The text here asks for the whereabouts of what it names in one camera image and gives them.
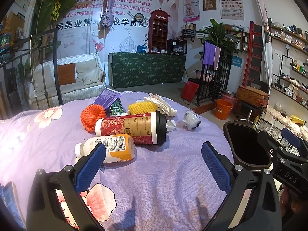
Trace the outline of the person's right hand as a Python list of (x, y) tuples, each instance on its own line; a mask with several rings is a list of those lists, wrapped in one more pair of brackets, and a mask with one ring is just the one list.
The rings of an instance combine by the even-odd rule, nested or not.
[(291, 200), (289, 188), (285, 185), (282, 186), (282, 194), (280, 196), (280, 210), (282, 217), (285, 216), (288, 210), (291, 210), (295, 215), (307, 215), (307, 199), (294, 199)]

